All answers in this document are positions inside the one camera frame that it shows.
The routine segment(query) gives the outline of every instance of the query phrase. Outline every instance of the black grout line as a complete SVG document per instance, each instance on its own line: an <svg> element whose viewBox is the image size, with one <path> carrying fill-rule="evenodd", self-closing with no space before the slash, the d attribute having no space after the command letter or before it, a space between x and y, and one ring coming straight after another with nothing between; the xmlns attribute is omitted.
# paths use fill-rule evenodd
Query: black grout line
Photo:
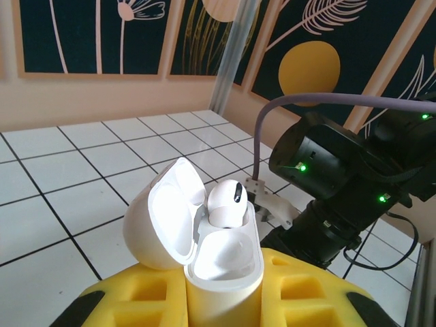
<svg viewBox="0 0 436 327"><path fill-rule="evenodd" d="M146 123L144 123L143 121L141 121L140 119L138 119L141 123L143 123L144 125L146 125L149 129L151 129L154 133L156 133L156 131L154 131L150 126L148 126ZM172 144L171 143L169 143L167 140L165 140L164 138L162 138L161 137L161 135L159 134L159 135L157 135L157 136L159 136L165 143L167 143L167 144L169 144L174 150L176 150L178 153L180 153L181 154L181 156L182 157L187 157L187 155L185 156L184 154L182 154L178 149L176 149L174 146L172 146ZM214 181L216 181L211 175L209 175L207 172L205 172L203 169L201 169L201 171L203 172L203 173L205 173L207 176L209 176L211 179L213 179Z"/></svg>
<svg viewBox="0 0 436 327"><path fill-rule="evenodd" d="M40 252L42 250L48 249L49 247L52 247L54 245L58 245L59 243L65 242L66 240L69 240L69 239L70 239L69 237L63 238L61 240L58 240L57 242L51 243L49 245L46 245L45 247L40 247L39 249L36 249L36 250L30 251L30 252L28 252L26 254L20 255L20 256L14 258L14 259L11 259L9 261L6 261L6 262L0 264L0 267L6 266L7 264L11 264L12 262L18 261L19 259L23 259L25 257L28 257L29 255L32 255L32 254L35 254L35 253Z"/></svg>
<svg viewBox="0 0 436 327"><path fill-rule="evenodd" d="M209 124L207 121L205 121L203 118L201 118L201 117L199 117L199 116L197 116L194 112L198 112L198 111L190 111L190 113L192 113L193 115L195 115L197 118L199 118L199 119L201 119L202 121L204 121L206 124L208 124L209 126L215 126L215 125L224 125L224 124L228 124L229 123L229 121L227 121L227 119L224 119L222 116L220 116L222 119L224 119L225 120L225 123L219 123L219 124L214 124L214 125L212 125L212 124Z"/></svg>
<svg viewBox="0 0 436 327"><path fill-rule="evenodd" d="M28 196L26 198L22 198L22 199L18 199L18 200L2 203L2 204L0 204L0 207L7 206L9 204L14 204L14 203L21 202L21 201L25 201L25 200L29 200L29 199L33 199L33 198L37 198L38 196L41 196L41 195L40 194L35 194L34 196Z"/></svg>
<svg viewBox="0 0 436 327"><path fill-rule="evenodd" d="M120 193L106 180L105 176L93 165L93 163L91 162L91 160L88 159L88 157L86 155L84 155L84 153L82 152L81 149L79 149L71 140L70 138L67 136L67 134L65 134L62 129L60 129L59 127L57 127L59 129L59 131L61 131L61 133L71 142L71 144L73 144L73 146L78 150L78 152L82 155L83 159L85 159L89 165L91 165L92 168L94 168L94 170L100 175L100 177L108 184L108 186L123 200L124 203L126 203L126 205L129 205L129 203L127 203L127 201L125 201L123 199L123 197L120 195Z"/></svg>
<svg viewBox="0 0 436 327"><path fill-rule="evenodd" d="M15 150L12 148L11 144L9 144L9 142L6 140L6 138L4 137L3 134L1 134L1 137L3 138L3 140L5 141L5 143L7 144L7 146L9 147L9 149L11 150L11 152L14 154L15 158L18 159L18 156L15 152ZM49 209L52 211L53 215L56 217L57 221L61 224L62 228L65 230L65 233L67 233L69 239L74 243L74 245L76 246L77 250L80 252L80 254L82 255L83 259L85 260L85 262L89 265L89 268L94 272L95 276L99 279L102 280L102 277L100 276L100 274L97 272L97 270L95 269L94 265L92 265L91 261L88 259L88 257L84 254L82 248L80 248L79 244L76 242L76 240L74 240L71 232L68 230L67 226L64 224L64 222L62 221L62 219L60 218L60 216L57 214L56 210L53 208L52 204L50 203L50 201L48 201L46 195L44 193L42 193L40 186L35 182L35 180L33 179L32 175L30 174L30 172L26 169L26 166L24 165L23 162L21 162L21 160L18 160L19 164L21 165L21 168L25 171L26 175L29 177L29 179L31 180L31 182L33 183L33 186L37 189L37 191L41 194L41 197L44 199L46 205L49 207Z"/></svg>
<svg viewBox="0 0 436 327"><path fill-rule="evenodd" d="M74 151L76 151L76 150L75 149L64 150L64 151L58 151L58 152L53 152L53 153L46 153L44 155L34 155L32 157L20 158L20 160L24 161L24 160L30 160L30 159L43 158L43 157L50 157L51 155L61 155L63 153L69 153L69 152L74 152Z"/></svg>
<svg viewBox="0 0 436 327"><path fill-rule="evenodd" d="M111 220L105 221L104 223L101 223L101 224L96 225L96 226L94 226L94 227L88 228L87 230L81 231L81 232L79 232L79 233L73 235L73 237L77 237L77 236L80 236L80 235L86 234L87 232L90 232L90 231L92 231L92 230L96 230L96 229L98 229L98 228L100 228L100 227L103 227L103 226L105 226L105 225L109 225L110 223L113 223L113 222L115 222L115 221L117 221L117 220L120 220L120 219L122 219L122 218L124 218L124 215L121 216L121 217L117 217L117 218L114 218L114 219L111 219Z"/></svg>
<svg viewBox="0 0 436 327"><path fill-rule="evenodd" d="M3 165L4 163L5 163L5 164L10 164L11 162L15 162L15 161L17 161L17 159L14 159L14 160L8 160L8 161L3 161L3 162L0 162L0 166Z"/></svg>
<svg viewBox="0 0 436 327"><path fill-rule="evenodd" d="M276 192L273 192L272 194L277 194L277 193L279 193L280 191L283 191L286 187L288 187L288 186L290 186L290 185L291 185L291 183L288 183L286 186L283 186L282 188L276 190Z"/></svg>
<svg viewBox="0 0 436 327"><path fill-rule="evenodd" d="M128 145L126 142L124 142L114 131L112 131L109 126L107 126L105 123L103 123L103 126L105 126L107 129L109 129L109 131L115 135L115 137L117 137L127 148L130 149L130 151L132 151L133 153L135 153L136 157L138 157L142 162L144 162L146 164L146 166L149 166L156 174L157 171L155 169L153 169L153 167L151 167L151 165L149 165L149 163L147 161L145 161L144 158L142 158L135 150L133 150L130 145Z"/></svg>
<svg viewBox="0 0 436 327"><path fill-rule="evenodd" d="M168 116L168 118L170 118L170 119L172 119L173 121L175 121L176 123L178 123L180 126L182 126L182 124L180 124L178 121L176 121L174 118L172 118L171 116L169 116L168 114L167 114L167 116ZM218 125L225 125L225 124L232 124L231 122L227 122L227 123L223 123L223 124L218 124ZM195 130L195 129L200 129L200 128L207 128L207 127L212 127L213 129L215 129L216 131L218 131L220 134L222 134L222 135L224 135L226 138L228 138L228 139L230 139L230 140L232 140L232 141L235 141L235 140L233 140L231 137L229 137L229 136L227 136L227 135L225 135L222 131L220 131L219 129L217 129L217 128L215 128L215 126L218 126L218 125L211 125L211 124L208 124L208 126L203 126L203 127L198 127L198 128L186 128L185 126L182 126L183 128L185 128L187 131L191 131L191 130Z"/></svg>
<svg viewBox="0 0 436 327"><path fill-rule="evenodd" d="M51 191L44 192L44 194L51 194L51 193L54 193L54 192L63 191L65 189L71 189L71 188L76 187L76 186L81 186L81 185L84 185L84 184L88 184L88 183L92 183L92 182L96 182L96 181L101 181L101 180L102 180L102 178L100 178L100 177L99 178L93 178L93 179L91 179L89 181L86 181L86 182L81 182L81 183L77 183L77 184L73 184L73 185L64 186L64 187L61 187L59 189L53 189Z"/></svg>
<svg viewBox="0 0 436 327"><path fill-rule="evenodd" d="M370 259L368 259L367 257L365 257L364 255L360 255L362 258L368 260L370 263L372 263L374 266L378 267L378 265L376 265L374 262L370 261ZM383 272L385 275L388 275L390 278L394 279L398 284L400 284L401 286L403 286L404 288L407 288L409 291L411 291L410 288L408 288L406 285L404 285L403 283L401 283L399 280L397 280L395 277L393 277L392 275L389 275L386 271L384 270L380 270L381 272Z"/></svg>
<svg viewBox="0 0 436 327"><path fill-rule="evenodd" d="M368 231L368 234L365 236L365 239L363 240L362 244L359 246L358 250L356 251L356 255L353 258L354 261L356 261L357 257L359 256L360 252L362 251L363 246L367 242L369 235L371 235L371 232L373 231L376 223L377 223L377 220L373 223L373 225L371 226L371 228ZM343 274L342 279L347 278L349 271L353 268L353 265L354 264L352 264L351 262L349 263L349 266L348 266L347 270L345 271L345 274Z"/></svg>
<svg viewBox="0 0 436 327"><path fill-rule="evenodd" d="M378 238L381 242L385 243L386 245L389 245L389 247L392 247L395 251L397 251L397 252L400 253L401 255L405 255L405 253L403 253L403 252L399 251L398 249L394 248L391 244L389 244L388 242L386 242L386 241L383 240L382 238L378 237L378 236L375 235L374 233L371 233L371 235L374 236L375 238ZM407 259L409 259L410 261L412 261L414 264L417 263L415 260L411 259L410 256L407 257Z"/></svg>

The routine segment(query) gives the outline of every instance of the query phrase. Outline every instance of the white earbud case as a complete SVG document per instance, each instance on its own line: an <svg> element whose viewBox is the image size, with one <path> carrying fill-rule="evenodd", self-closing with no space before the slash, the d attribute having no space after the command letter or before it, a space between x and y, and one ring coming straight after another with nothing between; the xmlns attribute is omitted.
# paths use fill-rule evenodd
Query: white earbud case
<svg viewBox="0 0 436 327"><path fill-rule="evenodd" d="M233 326L235 317L238 326L255 324L264 262L254 207L247 203L241 227L218 228L205 201L195 168L177 159L130 204L125 242L145 266L184 266L190 326Z"/></svg>

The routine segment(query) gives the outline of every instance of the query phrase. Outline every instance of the earbud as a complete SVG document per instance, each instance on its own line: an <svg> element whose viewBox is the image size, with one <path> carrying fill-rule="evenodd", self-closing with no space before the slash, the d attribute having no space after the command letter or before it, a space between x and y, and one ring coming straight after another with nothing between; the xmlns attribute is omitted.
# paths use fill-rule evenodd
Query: earbud
<svg viewBox="0 0 436 327"><path fill-rule="evenodd" d="M241 227L247 210L247 191L238 181L222 181L209 194L207 209L211 225L218 228Z"/></svg>

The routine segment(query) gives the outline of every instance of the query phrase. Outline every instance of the wooden frame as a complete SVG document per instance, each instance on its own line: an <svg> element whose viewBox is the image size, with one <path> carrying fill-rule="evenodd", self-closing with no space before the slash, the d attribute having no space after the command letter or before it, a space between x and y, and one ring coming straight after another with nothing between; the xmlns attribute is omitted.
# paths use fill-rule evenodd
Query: wooden frame
<svg viewBox="0 0 436 327"><path fill-rule="evenodd" d="M62 74L62 73L42 73L42 72L26 72L25 71L25 58L24 58L24 49L22 44L22 29L21 29L21 18L20 18L20 1L19 0L11 0L12 2L12 15L14 21L14 35L15 35L15 47L16 47L16 59L17 59L17 70L19 78L47 78L47 79L66 79L66 80L161 80L164 74L164 66L165 66L165 57L166 57L166 49L169 46L170 39L170 29L166 28L164 39L162 42L161 55L159 59L159 67L157 70L157 74L97 74L97 73L70 73L70 74ZM171 5L170 10L168 11L167 18L167 27L170 20L173 19L173 16L177 13L176 5Z"/></svg>

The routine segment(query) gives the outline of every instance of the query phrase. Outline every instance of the yellow foam holder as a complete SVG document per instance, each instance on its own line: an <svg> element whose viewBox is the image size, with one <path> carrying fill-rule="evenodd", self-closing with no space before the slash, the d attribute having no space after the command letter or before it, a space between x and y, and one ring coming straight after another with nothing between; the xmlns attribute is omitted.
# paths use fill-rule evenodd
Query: yellow foam holder
<svg viewBox="0 0 436 327"><path fill-rule="evenodd" d="M239 326L365 327L348 292L371 297L328 271L272 249L262 249L265 269L260 320ZM188 327L182 268L153 270L136 264L86 289L104 296L84 327Z"/></svg>

